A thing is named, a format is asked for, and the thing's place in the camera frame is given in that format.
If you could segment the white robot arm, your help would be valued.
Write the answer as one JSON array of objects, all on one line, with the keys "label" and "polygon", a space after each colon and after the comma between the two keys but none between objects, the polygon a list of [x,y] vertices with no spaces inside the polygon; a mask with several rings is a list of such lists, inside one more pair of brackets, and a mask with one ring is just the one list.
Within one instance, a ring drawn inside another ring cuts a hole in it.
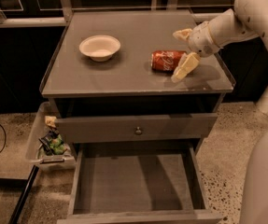
[{"label": "white robot arm", "polygon": [[234,0],[233,8],[216,18],[173,33],[174,38],[187,43],[190,52],[180,59],[172,80],[182,80],[204,57],[225,46],[257,36],[268,51],[268,0]]}]

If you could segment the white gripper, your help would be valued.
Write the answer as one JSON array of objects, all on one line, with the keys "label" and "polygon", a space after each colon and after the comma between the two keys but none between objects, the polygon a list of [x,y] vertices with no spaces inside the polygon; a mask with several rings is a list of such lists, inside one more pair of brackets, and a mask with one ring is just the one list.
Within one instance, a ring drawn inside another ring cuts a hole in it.
[{"label": "white gripper", "polygon": [[193,51],[184,54],[179,60],[178,66],[171,76],[174,83],[179,82],[193,71],[199,65],[201,57],[208,57],[220,50],[214,37],[215,28],[214,22],[204,21],[193,29],[187,28],[173,32],[175,39],[188,41],[188,46]]}]

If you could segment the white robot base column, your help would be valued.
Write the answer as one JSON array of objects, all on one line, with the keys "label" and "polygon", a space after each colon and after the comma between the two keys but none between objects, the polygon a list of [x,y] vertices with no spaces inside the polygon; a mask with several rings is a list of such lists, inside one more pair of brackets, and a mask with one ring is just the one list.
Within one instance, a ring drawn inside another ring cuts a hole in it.
[{"label": "white robot base column", "polygon": [[268,224],[268,132],[253,147],[247,163],[239,224]]}]

